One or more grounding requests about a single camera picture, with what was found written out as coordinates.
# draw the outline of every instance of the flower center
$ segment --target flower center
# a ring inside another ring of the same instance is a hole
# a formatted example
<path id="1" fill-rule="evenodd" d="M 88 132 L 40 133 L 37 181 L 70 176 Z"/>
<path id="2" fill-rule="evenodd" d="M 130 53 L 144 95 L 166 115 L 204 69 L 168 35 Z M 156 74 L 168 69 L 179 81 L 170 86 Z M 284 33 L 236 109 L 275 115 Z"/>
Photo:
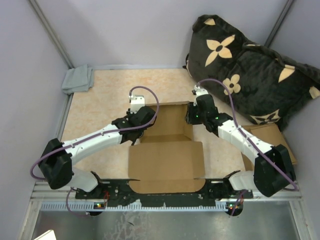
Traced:
<path id="1" fill-rule="evenodd" d="M 215 49 L 215 51 L 220 52 L 223 47 L 224 47 L 224 46 L 219 45 L 219 46 Z"/>

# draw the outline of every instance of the towel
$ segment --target towel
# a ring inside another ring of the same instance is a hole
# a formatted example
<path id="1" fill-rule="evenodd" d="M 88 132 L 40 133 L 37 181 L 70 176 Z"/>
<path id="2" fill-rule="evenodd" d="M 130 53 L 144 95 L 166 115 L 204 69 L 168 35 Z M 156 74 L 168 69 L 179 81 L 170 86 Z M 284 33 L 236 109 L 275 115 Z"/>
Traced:
<path id="1" fill-rule="evenodd" d="M 65 94 L 75 92 L 87 92 L 94 86 L 93 68 L 87 64 L 72 68 L 67 71 L 62 83 L 62 91 Z"/>

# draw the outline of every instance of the open cardboard box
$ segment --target open cardboard box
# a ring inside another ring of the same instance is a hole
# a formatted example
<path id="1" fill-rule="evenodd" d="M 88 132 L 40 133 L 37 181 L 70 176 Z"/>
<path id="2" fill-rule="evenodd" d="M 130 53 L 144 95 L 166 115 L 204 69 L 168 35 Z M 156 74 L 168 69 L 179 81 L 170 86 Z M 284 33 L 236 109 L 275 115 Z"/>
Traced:
<path id="1" fill-rule="evenodd" d="M 155 124 L 130 146 L 129 186 L 136 193 L 192 193 L 205 185 L 203 146 L 193 141 L 193 126 L 185 121 L 187 104 L 160 104 Z"/>
<path id="2" fill-rule="evenodd" d="M 260 140 L 278 146 L 282 144 L 285 146 L 291 158 L 291 162 L 293 165 L 297 164 L 297 160 L 293 155 L 291 149 L 289 148 L 284 136 L 281 134 L 278 126 L 274 123 L 272 124 L 264 124 L 264 125 L 252 125 L 252 126 L 242 126 L 245 130 L 247 130 L 252 135 L 256 136 Z M 245 155 L 242 154 L 243 164 L 246 171 L 254 171 L 255 167 L 253 163 L 247 158 Z"/>

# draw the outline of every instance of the black pillow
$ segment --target black pillow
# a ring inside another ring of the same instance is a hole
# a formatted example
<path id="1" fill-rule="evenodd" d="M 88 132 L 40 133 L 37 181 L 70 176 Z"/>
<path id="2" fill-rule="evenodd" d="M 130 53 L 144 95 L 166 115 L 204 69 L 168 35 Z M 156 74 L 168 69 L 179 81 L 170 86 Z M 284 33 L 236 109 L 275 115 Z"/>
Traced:
<path id="1" fill-rule="evenodd" d="M 219 16 L 200 16 L 192 30 L 185 68 L 197 82 L 224 83 L 235 109 L 252 123 L 276 123 L 282 130 L 294 113 L 320 96 L 319 69 L 250 41 Z M 230 103 L 218 83 L 203 86 Z"/>

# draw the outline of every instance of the floor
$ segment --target floor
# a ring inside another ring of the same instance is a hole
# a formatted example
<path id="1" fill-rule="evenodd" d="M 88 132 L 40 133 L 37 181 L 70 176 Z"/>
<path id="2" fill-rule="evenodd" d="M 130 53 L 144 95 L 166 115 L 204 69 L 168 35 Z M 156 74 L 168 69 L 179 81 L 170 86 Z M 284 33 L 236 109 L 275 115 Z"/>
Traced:
<path id="1" fill-rule="evenodd" d="M 33 238 L 54 230 L 57 240 L 298 240 L 289 202 L 245 202 L 225 212 L 104 212 L 77 217 L 41 211 Z"/>
<path id="2" fill-rule="evenodd" d="M 161 103 L 193 101 L 191 91 L 195 82 L 185 69 L 120 69 L 96 70 L 94 87 L 89 92 L 73 96 L 62 140 L 72 140 L 108 125 L 126 115 L 130 106 L 129 90 L 137 85 L 151 88 Z M 142 89 L 134 94 L 145 96 L 146 103 L 154 104 L 153 96 Z M 215 98 L 221 113 L 231 114 L 231 108 Z M 237 114 L 241 125 L 251 125 Z M 235 171 L 244 171 L 240 151 L 230 143 L 206 131 L 203 125 L 193 127 L 194 141 L 203 143 L 205 177 L 222 178 Z M 76 164 L 85 171 L 94 171 L 101 178 L 128 178 L 128 147 L 130 143 L 103 149 Z"/>

